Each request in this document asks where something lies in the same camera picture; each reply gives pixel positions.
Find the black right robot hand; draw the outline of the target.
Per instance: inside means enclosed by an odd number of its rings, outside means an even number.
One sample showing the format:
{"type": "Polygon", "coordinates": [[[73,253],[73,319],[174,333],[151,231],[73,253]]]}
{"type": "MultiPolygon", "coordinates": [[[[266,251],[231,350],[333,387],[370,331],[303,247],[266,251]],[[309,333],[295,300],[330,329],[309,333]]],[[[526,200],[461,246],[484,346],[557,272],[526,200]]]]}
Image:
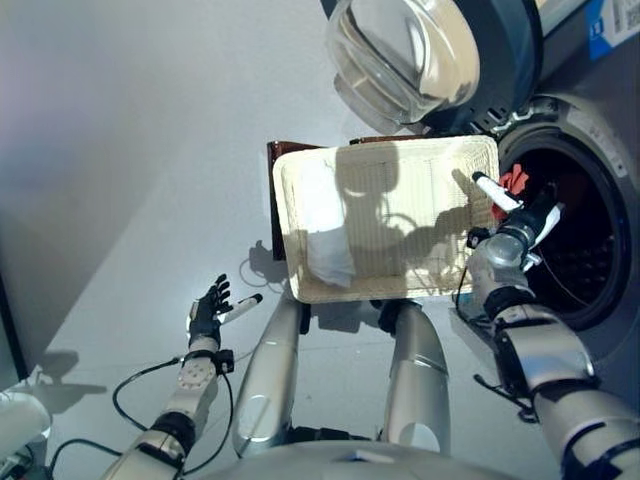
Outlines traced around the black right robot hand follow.
{"type": "Polygon", "coordinates": [[[554,182],[546,183],[534,200],[526,205],[482,172],[474,172],[472,179],[507,214],[497,232],[520,239],[525,253],[546,238],[561,220],[564,204],[558,200],[554,182]]]}

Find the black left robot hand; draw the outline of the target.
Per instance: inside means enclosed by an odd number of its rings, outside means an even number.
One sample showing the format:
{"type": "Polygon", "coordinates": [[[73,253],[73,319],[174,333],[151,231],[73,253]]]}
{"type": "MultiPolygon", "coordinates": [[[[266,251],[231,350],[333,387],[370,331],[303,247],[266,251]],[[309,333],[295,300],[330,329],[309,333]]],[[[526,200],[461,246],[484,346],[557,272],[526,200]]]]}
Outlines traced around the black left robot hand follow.
{"type": "Polygon", "coordinates": [[[231,303],[230,295],[230,282],[227,275],[222,274],[192,303],[186,321],[189,345],[197,340],[212,339],[220,346],[221,327],[239,319],[263,301],[263,296],[257,293],[231,303]]]}

